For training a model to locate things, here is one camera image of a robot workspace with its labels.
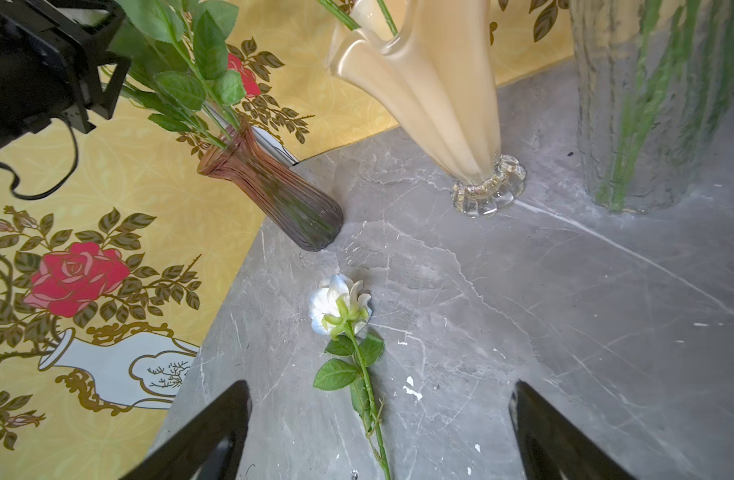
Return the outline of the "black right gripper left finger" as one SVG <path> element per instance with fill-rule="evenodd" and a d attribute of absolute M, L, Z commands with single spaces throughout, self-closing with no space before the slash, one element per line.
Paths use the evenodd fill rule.
<path fill-rule="evenodd" d="M 249 386 L 236 381 L 125 477 L 235 479 L 250 415 Z"/>

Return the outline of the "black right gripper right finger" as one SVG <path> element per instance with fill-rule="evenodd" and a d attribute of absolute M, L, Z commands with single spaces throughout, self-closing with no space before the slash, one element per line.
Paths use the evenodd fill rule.
<path fill-rule="evenodd" d="M 633 476 L 602 451 L 528 383 L 509 401 L 525 476 L 537 479 L 625 479 Z"/>

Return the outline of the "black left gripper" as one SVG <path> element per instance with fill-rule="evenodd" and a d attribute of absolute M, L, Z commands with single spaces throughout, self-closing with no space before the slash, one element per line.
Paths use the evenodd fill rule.
<path fill-rule="evenodd" d="M 115 1 L 0 1 L 0 135 L 62 118 L 87 134 L 113 117 L 131 61 L 110 45 L 126 18 Z"/>

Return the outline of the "white rose top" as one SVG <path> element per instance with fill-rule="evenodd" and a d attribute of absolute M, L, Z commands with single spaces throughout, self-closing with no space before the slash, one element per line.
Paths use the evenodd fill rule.
<path fill-rule="evenodd" d="M 327 336 L 325 352 L 332 356 L 317 371 L 313 387 L 321 391 L 349 391 L 373 456 L 386 479 L 392 477 L 381 428 L 383 402 L 373 387 L 370 368 L 381 358 L 385 343 L 368 331 L 371 295 L 362 281 L 343 274 L 323 280 L 309 299 L 312 329 Z"/>

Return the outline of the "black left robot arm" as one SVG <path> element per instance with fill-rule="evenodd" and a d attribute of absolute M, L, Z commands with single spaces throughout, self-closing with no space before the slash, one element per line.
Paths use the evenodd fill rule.
<path fill-rule="evenodd" d="M 131 66 L 110 49 L 125 19 L 115 1 L 0 0 L 0 150 L 53 120 L 76 136 L 94 130 L 90 113 L 112 119 Z"/>

